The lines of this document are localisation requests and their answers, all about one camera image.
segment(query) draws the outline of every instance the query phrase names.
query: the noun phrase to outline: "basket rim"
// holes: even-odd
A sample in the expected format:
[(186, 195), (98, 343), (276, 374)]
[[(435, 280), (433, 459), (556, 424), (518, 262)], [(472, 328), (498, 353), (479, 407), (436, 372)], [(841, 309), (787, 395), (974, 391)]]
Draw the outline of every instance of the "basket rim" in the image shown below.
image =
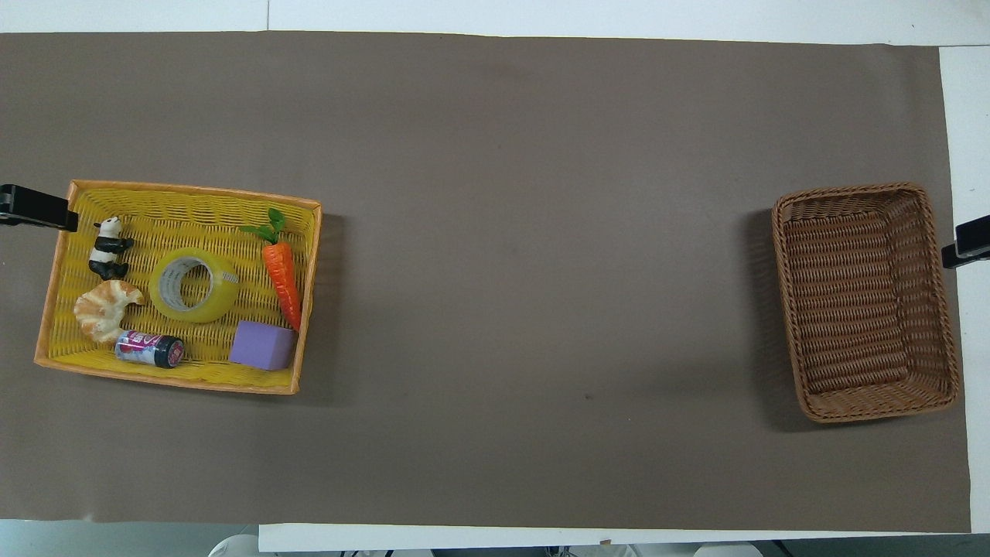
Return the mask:
[(105, 378), (120, 379), (125, 381), (136, 381), (140, 383), (151, 383), (155, 385), (166, 385), (173, 387), (184, 387), (199, 390), (224, 390), (234, 392), (247, 392), (259, 394), (295, 394), (299, 391), (299, 379), (302, 375), (303, 357), (305, 356), (306, 339), (309, 333), (309, 320), (313, 313), (313, 287), (316, 284), (316, 267), (320, 254), (320, 239), (323, 229), (323, 203), (315, 199), (294, 197), (280, 193), (264, 193), (258, 191), (245, 191), (240, 189), (229, 189), (223, 187), (210, 187), (202, 185), (137, 182), (137, 181), (109, 181), (109, 180), (86, 180), (73, 179), (69, 182), (66, 199), (71, 208), (78, 196), (90, 189), (125, 189), (125, 190), (158, 190), (175, 191), (179, 193), (197, 193), (206, 195), (219, 195), (236, 197), (239, 199), (275, 201), (290, 205), (296, 205), (309, 210), (313, 215), (313, 238), (309, 252), (306, 254), (308, 265), (303, 274), (303, 284), (305, 286), (302, 297), (302, 324), (296, 338), (296, 350), (292, 359), (292, 373), (288, 386), (255, 387), (238, 386), (232, 384), (213, 384), (203, 381), (191, 381), (172, 378), (156, 378), (142, 374), (125, 374), (109, 370), (98, 370), (75, 364), (59, 362), (49, 358), (49, 344), (51, 323), (54, 319), (55, 299), (57, 297), (57, 285), (61, 277), (62, 262), (65, 257), (66, 242), (69, 232), (58, 231), (55, 240), (55, 250), (51, 262), (49, 274), (48, 290), (45, 294), (45, 306), (42, 312), (42, 322), (38, 333), (38, 341), (35, 344), (34, 362), (46, 368), (75, 372), (78, 374), (97, 376)]
[(179, 193), (200, 193), (204, 195), (222, 195), (226, 197), (237, 197), (240, 199), (254, 199), (266, 201), (279, 201), (291, 205), (305, 207), (307, 209), (321, 208), (323, 204), (315, 199), (296, 197), (282, 193), (265, 193), (262, 191), (247, 191), (244, 189), (231, 189), (227, 187), (214, 187), (206, 185), (190, 185), (180, 183), (158, 183), (145, 181), (112, 181), (112, 180), (90, 180), (73, 179), (69, 182), (68, 202), (71, 206), (75, 198), (83, 190), (87, 189), (127, 189), (138, 191), (153, 189), (157, 191), (176, 191)]
[[(800, 335), (796, 324), (796, 298), (794, 294), (794, 286), (790, 280), (790, 258), (785, 251), (786, 240), (783, 233), (784, 222), (787, 220), (785, 218), (785, 213), (793, 203), (807, 199), (821, 199), (890, 191), (905, 191), (912, 193), (918, 197), (920, 201), (919, 204), (921, 206), (922, 221), (925, 225), (925, 235), (928, 243), (929, 275), (932, 284), (935, 286), (935, 288), (933, 288), (932, 295), (936, 299), (936, 307), (939, 318), (939, 331), (941, 341), (945, 345), (949, 393), (944, 398), (935, 402), (912, 405), (908, 408), (897, 410), (867, 410), (861, 412), (848, 412), (839, 415), (821, 414), (812, 408), (809, 403), (811, 392), (808, 389), (807, 378), (805, 377), (804, 371), (798, 363), (799, 360), (802, 359), (801, 348), (803, 345), (799, 338)], [(790, 352), (791, 371), (794, 376), (794, 388), (797, 394), (798, 402), (800, 403), (801, 409), (804, 411), (805, 415), (820, 423), (849, 422), (933, 411), (950, 406), (958, 400), (960, 378), (958, 362), (955, 355), (955, 342), (952, 338), (952, 328), (948, 320), (948, 305), (945, 299), (944, 282), (941, 274), (941, 256), (935, 233), (935, 219), (932, 213), (932, 206), (929, 201), (928, 194), (925, 192), (924, 188), (915, 182), (900, 181), (840, 187), (819, 187), (795, 191), (781, 196), (777, 199), (777, 202), (774, 203), (773, 209), (771, 210), (771, 224), (773, 230), (773, 247), (777, 261), (777, 278), (784, 313), (784, 327), (787, 336), (788, 350)]]

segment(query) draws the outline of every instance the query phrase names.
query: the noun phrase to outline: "bread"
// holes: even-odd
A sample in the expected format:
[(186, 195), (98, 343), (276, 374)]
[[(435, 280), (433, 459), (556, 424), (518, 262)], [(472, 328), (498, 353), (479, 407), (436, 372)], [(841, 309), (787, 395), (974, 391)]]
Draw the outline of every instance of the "bread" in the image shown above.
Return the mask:
[(101, 344), (111, 343), (124, 332), (121, 319), (131, 303), (145, 303), (140, 290), (123, 280), (104, 280), (75, 300), (72, 313), (82, 334)]

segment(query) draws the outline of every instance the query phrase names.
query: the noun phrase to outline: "yellow basket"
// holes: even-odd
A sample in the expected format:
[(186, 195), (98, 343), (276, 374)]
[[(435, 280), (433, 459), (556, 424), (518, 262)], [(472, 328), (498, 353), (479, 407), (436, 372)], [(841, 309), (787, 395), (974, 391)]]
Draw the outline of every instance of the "yellow basket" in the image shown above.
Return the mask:
[[(298, 197), (191, 185), (74, 180), (69, 208), (79, 213), (79, 230), (59, 232), (51, 266), (42, 329), (35, 362), (47, 368), (130, 381), (192, 389), (292, 394), (299, 390), (303, 350), (313, 310), (313, 282), (322, 224), (319, 202)], [(289, 327), (261, 259), (262, 240), (241, 232), (241, 225), (267, 221), (269, 207), (285, 215), (280, 237), (292, 247), (296, 286), (302, 298), (302, 326), (291, 368), (264, 371), (228, 361), (241, 320)], [(83, 336), (72, 306), (100, 278), (89, 271), (96, 239), (91, 223), (119, 215), (122, 238), (135, 245), (118, 256), (130, 268), (124, 280), (145, 295), (145, 305), (131, 305), (121, 326), (153, 334), (174, 335), (185, 344), (179, 366), (162, 369), (123, 362), (112, 348)], [(183, 247), (201, 248), (231, 262), (240, 279), (234, 307), (209, 323), (172, 320), (150, 303), (151, 270), (165, 254)], [(194, 270), (182, 283), (183, 297), (202, 297), (209, 279)]]

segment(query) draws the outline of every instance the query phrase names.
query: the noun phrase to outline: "wicker basket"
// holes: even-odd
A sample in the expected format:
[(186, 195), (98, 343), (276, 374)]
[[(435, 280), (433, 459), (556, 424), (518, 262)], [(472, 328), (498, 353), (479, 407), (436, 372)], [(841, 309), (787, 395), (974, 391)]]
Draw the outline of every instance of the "wicker basket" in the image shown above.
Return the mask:
[(944, 408), (959, 392), (932, 208), (912, 183), (780, 198), (773, 237), (801, 407), (819, 422)]
[[(35, 351), (41, 366), (80, 374), (206, 390), (292, 394), (299, 390), (303, 350), (313, 309), (313, 282), (320, 240), (322, 209), (308, 199), (189, 185), (75, 180), (69, 187), (69, 208), (79, 213), (79, 231), (60, 232), (51, 267), (42, 328)], [(302, 298), (302, 327), (290, 368), (262, 371), (227, 361), (242, 319), (288, 327), (261, 260), (262, 241), (240, 232), (239, 225), (263, 224), (268, 207), (285, 214), (281, 238), (292, 246), (296, 285)], [(113, 350), (97, 346), (79, 330), (72, 306), (99, 283), (89, 271), (95, 232), (89, 223), (120, 215), (122, 237), (133, 248), (120, 256), (130, 264), (126, 280), (145, 293), (146, 305), (127, 309), (122, 327), (177, 336), (186, 354), (174, 369), (123, 362)], [(204, 324), (168, 319), (148, 300), (154, 264), (181, 247), (198, 247), (229, 260), (240, 278), (234, 307)], [(208, 276), (194, 270), (183, 281), (183, 297), (201, 297)]]

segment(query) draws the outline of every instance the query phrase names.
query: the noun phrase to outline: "brown wicker basket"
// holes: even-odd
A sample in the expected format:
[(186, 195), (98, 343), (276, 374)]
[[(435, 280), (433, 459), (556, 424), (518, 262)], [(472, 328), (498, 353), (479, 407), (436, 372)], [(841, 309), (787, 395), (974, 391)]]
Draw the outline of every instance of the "brown wicker basket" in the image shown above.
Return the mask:
[(819, 422), (920, 413), (959, 392), (941, 260), (913, 183), (812, 189), (773, 207), (801, 407)]

